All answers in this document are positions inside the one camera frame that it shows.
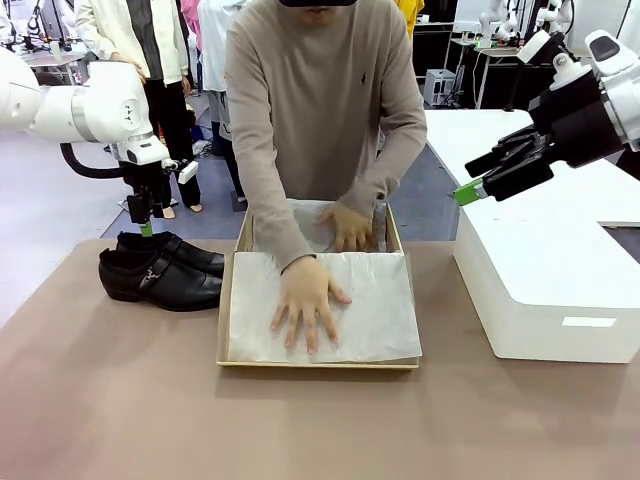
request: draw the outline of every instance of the man's left hand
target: man's left hand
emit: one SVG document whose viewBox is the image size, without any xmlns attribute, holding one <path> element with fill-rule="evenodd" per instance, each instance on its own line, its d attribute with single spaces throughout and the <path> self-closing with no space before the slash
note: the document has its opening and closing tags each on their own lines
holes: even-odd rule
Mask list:
<svg viewBox="0 0 640 480">
<path fill-rule="evenodd" d="M 334 226 L 336 238 L 333 249 L 336 252 L 365 252 L 377 247 L 373 234 L 373 212 L 367 218 L 335 202 L 322 212 L 318 221 Z"/>
<path fill-rule="evenodd" d="M 191 83 L 189 83 L 189 79 L 184 75 L 182 76 L 182 91 L 185 97 L 191 95 Z"/>
</svg>

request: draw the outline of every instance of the foot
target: foot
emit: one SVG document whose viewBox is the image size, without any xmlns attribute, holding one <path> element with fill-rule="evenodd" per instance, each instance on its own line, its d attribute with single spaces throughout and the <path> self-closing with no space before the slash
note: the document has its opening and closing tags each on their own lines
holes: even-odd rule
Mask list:
<svg viewBox="0 0 640 480">
<path fill-rule="evenodd" d="M 169 220 L 173 220 L 174 218 L 176 218 L 176 212 L 174 212 L 173 208 L 171 207 L 163 208 L 162 215 L 164 216 L 164 218 L 167 218 Z"/>
</svg>

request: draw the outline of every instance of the white label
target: white label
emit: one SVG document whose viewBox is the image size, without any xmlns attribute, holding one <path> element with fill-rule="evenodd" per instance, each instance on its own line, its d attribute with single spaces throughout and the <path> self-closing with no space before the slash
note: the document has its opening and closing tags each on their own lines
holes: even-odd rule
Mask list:
<svg viewBox="0 0 640 480">
<path fill-rule="evenodd" d="M 616 323 L 615 318 L 591 318 L 591 317 L 564 317 L 562 325 L 565 327 L 612 327 Z"/>
</svg>

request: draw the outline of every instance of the cardboard box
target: cardboard box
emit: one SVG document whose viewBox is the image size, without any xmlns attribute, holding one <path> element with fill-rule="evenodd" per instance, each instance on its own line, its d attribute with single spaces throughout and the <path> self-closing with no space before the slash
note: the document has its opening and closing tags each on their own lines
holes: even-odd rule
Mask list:
<svg viewBox="0 0 640 480">
<path fill-rule="evenodd" d="M 391 207 L 385 206 L 386 222 L 386 245 L 387 252 L 403 252 L 398 229 L 393 219 Z M 253 251 L 253 217 L 247 212 L 240 229 L 240 235 L 236 243 L 236 252 Z M 227 255 L 225 260 L 224 279 L 222 281 L 222 293 L 220 297 L 220 312 L 218 316 L 218 355 L 217 363 L 221 366 L 245 366 L 245 367 L 296 367 L 296 368 L 367 368 L 386 370 L 411 370 L 418 368 L 419 358 L 406 358 L 386 362 L 373 363 L 313 363 L 313 364 L 289 364 L 289 363 L 266 363 L 266 362 L 236 362 L 229 360 L 229 321 L 231 318 L 231 284 L 233 279 L 234 255 Z"/>
</svg>

